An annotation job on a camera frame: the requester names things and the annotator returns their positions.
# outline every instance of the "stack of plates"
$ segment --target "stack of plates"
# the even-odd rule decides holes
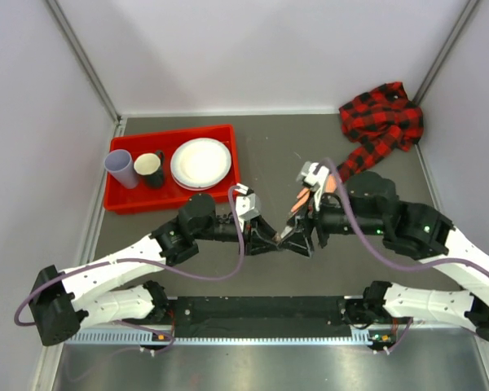
[[[228,148],[213,138],[196,138],[184,143],[170,161],[174,181],[192,191],[217,185],[227,176],[230,167]]]

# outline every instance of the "plaid shirt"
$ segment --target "plaid shirt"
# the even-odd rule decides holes
[[[395,148],[409,151],[424,132],[421,109],[409,101],[401,82],[383,84],[339,109],[342,133],[362,145],[338,170],[343,182],[373,167]]]

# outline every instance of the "orange object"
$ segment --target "orange object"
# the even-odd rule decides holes
[[[163,151],[165,154],[163,162],[165,183],[159,189],[155,189],[139,181],[135,189],[129,190],[108,174],[104,196],[106,210],[118,214],[131,214],[159,209],[176,209],[183,206],[193,194],[196,194],[196,191],[186,190],[174,181],[170,172],[170,160],[175,150],[182,144],[194,138],[203,137],[220,141],[230,151],[231,168],[227,176],[214,187],[202,191],[210,194],[216,202],[226,202],[228,188],[240,181],[236,136],[232,125],[215,125],[113,138],[111,151],[126,149],[132,155],[133,160],[144,153]]]

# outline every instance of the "wall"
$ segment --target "wall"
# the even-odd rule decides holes
[[[77,261],[111,135],[43,3],[1,0],[0,390],[29,389],[41,344],[13,314],[41,268]]]
[[[465,0],[59,0],[122,113],[329,111],[413,96]]]
[[[489,253],[489,0],[422,104],[425,163],[449,217]]]

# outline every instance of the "robotic arm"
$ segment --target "robotic arm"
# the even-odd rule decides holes
[[[42,290],[29,307],[44,345],[67,340],[81,328],[119,319],[144,319],[148,324],[165,317],[169,299],[163,288],[149,281],[125,290],[130,281],[170,268],[199,252],[196,241],[238,241],[237,226],[244,237],[245,255],[288,249],[306,257],[315,251],[311,235],[325,247],[330,235],[354,234],[344,205],[334,194],[323,194],[328,169],[306,163],[297,180],[311,189],[312,197],[289,219],[278,234],[261,216],[260,200],[252,190],[240,186],[236,216],[216,215],[214,200],[194,195],[178,216],[131,246],[88,266],[58,271],[42,270],[33,291],[62,274],[88,268]],[[425,204],[401,201],[394,183],[365,172],[346,184],[356,220],[365,235],[377,235],[384,246],[397,254],[426,264],[444,258],[460,258],[479,266],[446,263],[435,266],[466,290],[437,292],[406,288],[396,283],[374,282],[362,298],[340,302],[344,323],[388,323],[392,319],[416,317],[465,327],[489,340],[489,256],[472,245],[452,222]],[[157,265],[122,259],[150,259]],[[91,269],[90,265],[108,262]]]

